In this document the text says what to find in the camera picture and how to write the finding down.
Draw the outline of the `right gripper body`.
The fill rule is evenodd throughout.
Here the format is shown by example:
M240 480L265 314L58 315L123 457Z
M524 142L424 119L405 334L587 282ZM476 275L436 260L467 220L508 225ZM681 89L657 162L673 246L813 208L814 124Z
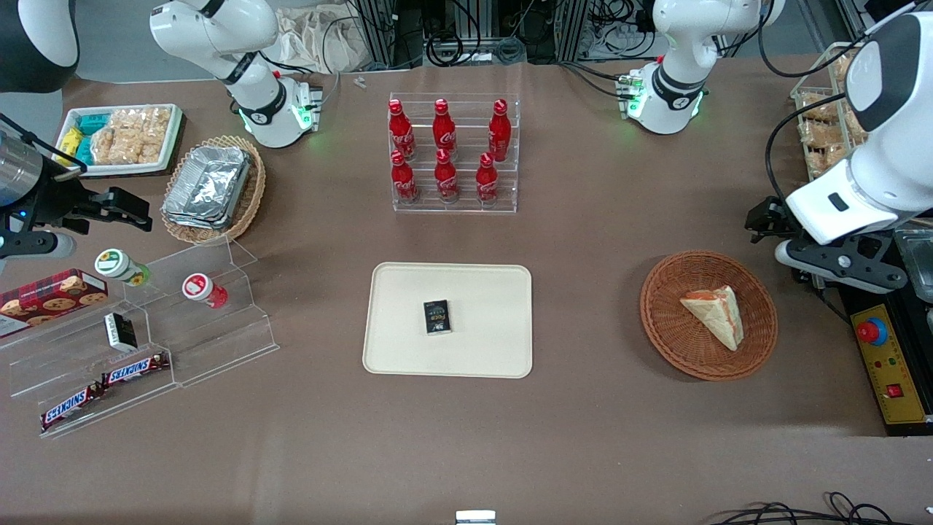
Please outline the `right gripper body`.
M90 195L79 182L79 169L62 166L14 136L2 136L1 157L4 228L25 233L50 226L89 233L89 220L72 217Z

